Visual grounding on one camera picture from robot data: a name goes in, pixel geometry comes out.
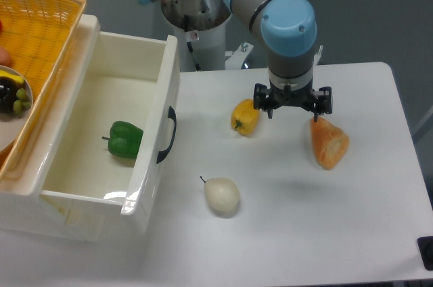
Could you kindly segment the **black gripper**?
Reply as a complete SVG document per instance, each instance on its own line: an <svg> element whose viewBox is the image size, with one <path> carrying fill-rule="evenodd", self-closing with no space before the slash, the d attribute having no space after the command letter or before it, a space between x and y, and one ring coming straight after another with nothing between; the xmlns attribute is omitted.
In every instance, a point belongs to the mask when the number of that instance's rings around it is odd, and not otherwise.
<svg viewBox="0 0 433 287"><path fill-rule="evenodd" d="M283 79L272 74L269 81L270 87L255 84L253 94L253 108L266 112L269 119L273 118L273 111L282 106L300 107L312 112L314 122L321 115L333 112L332 88L313 90L312 76Z"/></svg>

